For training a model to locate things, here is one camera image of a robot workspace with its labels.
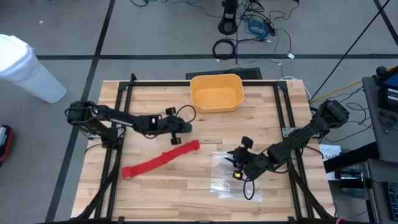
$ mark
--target concrete floor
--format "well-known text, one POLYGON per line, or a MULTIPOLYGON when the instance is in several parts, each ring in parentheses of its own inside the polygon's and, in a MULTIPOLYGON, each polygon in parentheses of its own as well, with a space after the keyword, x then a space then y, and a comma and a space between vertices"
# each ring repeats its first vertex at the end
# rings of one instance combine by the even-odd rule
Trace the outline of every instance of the concrete floor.
MULTIPOLYGON (((221 15, 220 1, 199 2, 208 13, 221 15)), ((260 2, 266 12, 288 12, 295 6, 293 0, 260 2)), ((97 101, 103 80, 127 80, 132 72, 140 80, 182 80, 187 72, 233 67, 260 67, 264 79, 280 78, 280 66, 264 59, 254 63, 241 59, 237 65, 234 60, 213 59, 213 44, 224 38, 216 29, 219 19, 186 4, 159 1, 138 8, 128 0, 117 0, 108 30, 102 33, 102 45, 101 30, 105 31, 110 3, 113 0, 0 1, 0 33, 15 35, 33 46, 43 65, 68 89, 62 100, 49 105, 0 81, 0 124, 12 126, 17 136, 11 155, 0 168, 1 223, 44 222, 72 131, 63 111, 81 98, 97 101), (100 54, 123 55, 125 60, 101 59, 104 57, 100 54), (165 60, 169 55, 174 59, 165 60)), ((397 7, 398 1, 386 7, 386 16, 395 30, 397 7)), ((309 92, 314 93, 376 13, 373 0, 303 0, 290 20, 274 22, 290 33, 292 53, 297 56, 294 60, 277 60, 283 64, 284 75, 303 79, 309 92)), ((240 39, 251 37, 243 29, 238 34, 240 39)), ((276 38, 270 40, 270 44, 241 44, 239 53, 273 54, 276 38)), ((288 41, 281 32, 277 53, 286 54, 288 41)), ((220 46, 219 50, 227 53, 230 49, 220 46)), ((378 17, 350 52, 351 59, 341 63, 317 96, 371 76, 380 65, 396 65, 397 53, 396 40, 383 18, 378 17)), ((350 101, 366 107, 363 93, 346 102, 350 101)), ((360 121, 363 116, 362 111, 352 111, 351 119, 360 121)), ((332 131, 328 139, 340 139, 362 129, 350 123, 332 131)), ((373 132, 368 130, 338 144, 355 149, 372 141, 373 132)), ((55 220, 70 217, 86 143, 79 134, 74 147, 70 146, 73 155, 55 220)), ((350 217, 366 210, 364 201, 343 195, 334 185, 331 188, 339 216, 350 217)), ((365 221, 367 216, 353 220, 365 221)))

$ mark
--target wooden table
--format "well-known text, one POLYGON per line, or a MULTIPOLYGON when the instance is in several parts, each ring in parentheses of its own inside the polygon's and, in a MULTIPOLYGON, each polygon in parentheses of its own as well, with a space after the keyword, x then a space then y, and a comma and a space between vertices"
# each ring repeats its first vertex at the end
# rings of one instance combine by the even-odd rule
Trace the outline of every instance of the wooden table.
MULTIPOLYGON (((297 127, 305 126, 310 121, 311 114, 303 82, 292 80, 287 81, 287 84, 295 124, 297 127)), ((113 108, 118 85, 118 81, 104 81, 98 104, 113 108)), ((249 136, 254 140, 253 152, 260 152, 272 143, 282 140, 272 87, 244 86, 244 94, 245 99, 236 111, 197 114, 192 123, 193 131, 178 134, 183 143, 198 139, 201 143, 198 151, 178 157, 133 179, 122 180, 119 175, 113 219, 124 216, 126 220, 147 221, 284 221, 288 216, 295 216, 288 174, 266 172, 261 176, 262 202, 220 199, 218 194, 210 192, 213 152, 235 149, 240 145, 242 136, 249 136)), ((164 115, 164 109, 168 107, 174 106, 178 109, 191 103, 189 86, 134 86, 129 112, 135 115, 164 115)), ((285 122, 288 124, 283 100, 282 106, 285 122)), ((192 117, 192 111, 187 108, 180 115, 188 120, 192 117)), ((88 146, 98 143, 99 140, 90 141, 88 146)), ((313 140, 309 146, 319 149, 317 142, 313 140)), ((132 129, 127 129, 121 167, 148 161, 173 148, 169 134, 149 140, 132 129)), ((92 148, 86 153, 72 217, 81 213, 97 192, 104 155, 105 150, 100 147, 92 148)), ((333 200, 321 155, 305 149, 303 162, 310 190, 328 212, 333 214, 333 200)), ((300 189, 299 195, 305 216, 307 213, 300 189)), ((105 196, 103 214, 107 201, 105 196)))

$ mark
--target yellow plastic container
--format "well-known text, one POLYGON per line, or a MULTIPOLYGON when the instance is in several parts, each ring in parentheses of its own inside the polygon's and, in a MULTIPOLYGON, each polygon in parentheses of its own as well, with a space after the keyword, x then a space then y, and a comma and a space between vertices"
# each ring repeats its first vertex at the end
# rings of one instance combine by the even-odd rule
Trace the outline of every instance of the yellow plastic container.
POLYGON ((197 113, 234 111, 244 99, 242 80, 235 74, 200 75, 190 86, 197 113))

